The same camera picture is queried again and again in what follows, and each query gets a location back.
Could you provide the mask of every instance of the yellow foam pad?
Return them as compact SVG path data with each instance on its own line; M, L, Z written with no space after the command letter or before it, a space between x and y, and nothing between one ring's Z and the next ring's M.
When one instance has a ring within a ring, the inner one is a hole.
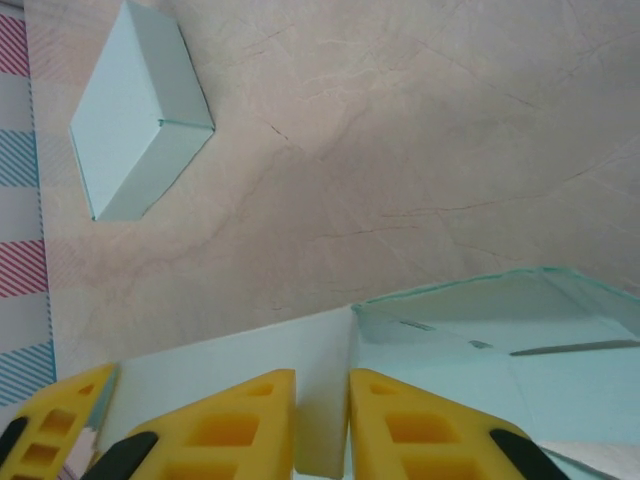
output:
M138 426L158 441L131 480L289 479L295 391L295 370L274 370Z
M365 369L350 375L356 480L522 480L491 439L509 422Z
M57 478L115 368L103 365L36 392L16 415L28 423L0 468L0 480Z

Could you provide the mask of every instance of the light blue cardboard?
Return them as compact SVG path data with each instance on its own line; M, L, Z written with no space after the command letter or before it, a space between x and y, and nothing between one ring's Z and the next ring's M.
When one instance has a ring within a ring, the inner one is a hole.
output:
M70 126L92 218L141 218L213 130L175 20L124 2Z

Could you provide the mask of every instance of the open box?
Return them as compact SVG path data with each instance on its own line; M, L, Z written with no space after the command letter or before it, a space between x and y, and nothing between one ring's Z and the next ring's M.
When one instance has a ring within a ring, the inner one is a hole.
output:
M570 270L416 289L125 361L99 447L207 395L294 368L296 469L351 478L344 425L353 367L504 418L538 443L639 445L639 332L638 299ZM602 478L554 461L572 479Z

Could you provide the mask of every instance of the beige marble countertop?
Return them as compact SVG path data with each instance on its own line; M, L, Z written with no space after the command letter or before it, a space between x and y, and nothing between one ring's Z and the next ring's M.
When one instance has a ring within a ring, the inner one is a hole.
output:
M144 2L217 132L126 224L67 137L120 2L25 3L61 375L514 267L640 292L637 0Z

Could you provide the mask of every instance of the striped fabric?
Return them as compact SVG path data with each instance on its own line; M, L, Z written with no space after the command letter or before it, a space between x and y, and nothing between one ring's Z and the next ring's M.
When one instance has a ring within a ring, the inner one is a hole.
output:
M14 404L55 381L27 37L21 14L5 12L0 10L0 420L3 411L15 414Z
M36 144L33 132L0 130L0 185L38 186Z
M0 353L0 407L24 401L53 381L50 342Z
M0 243L0 298L46 291L44 241Z
M27 33L24 21L0 14L0 72L29 76Z

